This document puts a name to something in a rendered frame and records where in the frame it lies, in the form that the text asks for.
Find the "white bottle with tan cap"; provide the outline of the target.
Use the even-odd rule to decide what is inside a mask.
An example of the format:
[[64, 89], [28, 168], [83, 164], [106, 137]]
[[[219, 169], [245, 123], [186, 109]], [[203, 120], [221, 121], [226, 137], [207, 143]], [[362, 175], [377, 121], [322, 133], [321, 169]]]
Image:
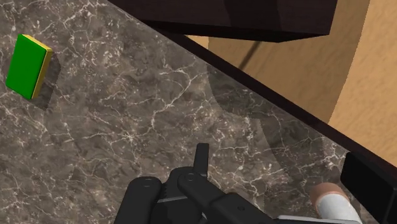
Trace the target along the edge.
[[312, 187], [310, 200], [322, 219], [347, 220], [352, 224], [363, 224], [347, 195], [334, 183], [320, 183]]

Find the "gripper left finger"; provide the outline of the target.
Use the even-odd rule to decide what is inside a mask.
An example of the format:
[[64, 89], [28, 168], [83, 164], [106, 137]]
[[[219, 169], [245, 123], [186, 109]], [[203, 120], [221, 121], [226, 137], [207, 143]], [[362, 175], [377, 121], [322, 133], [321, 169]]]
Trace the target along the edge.
[[276, 224], [237, 193], [207, 179], [209, 145], [198, 143], [193, 166], [171, 171], [166, 182], [133, 179], [113, 224]]

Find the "green and yellow sponge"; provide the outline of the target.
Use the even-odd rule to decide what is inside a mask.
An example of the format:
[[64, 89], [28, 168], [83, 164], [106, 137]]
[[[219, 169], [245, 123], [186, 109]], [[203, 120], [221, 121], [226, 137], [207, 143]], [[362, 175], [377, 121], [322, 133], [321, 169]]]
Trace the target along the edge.
[[53, 50], [36, 38], [19, 34], [5, 84], [25, 99], [39, 95]]

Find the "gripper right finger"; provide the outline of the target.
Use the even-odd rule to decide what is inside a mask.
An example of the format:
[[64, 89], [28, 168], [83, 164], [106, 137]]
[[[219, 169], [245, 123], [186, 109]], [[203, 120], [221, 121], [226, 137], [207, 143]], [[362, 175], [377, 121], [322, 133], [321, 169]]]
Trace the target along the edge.
[[397, 167], [349, 152], [340, 180], [380, 224], [397, 224]]

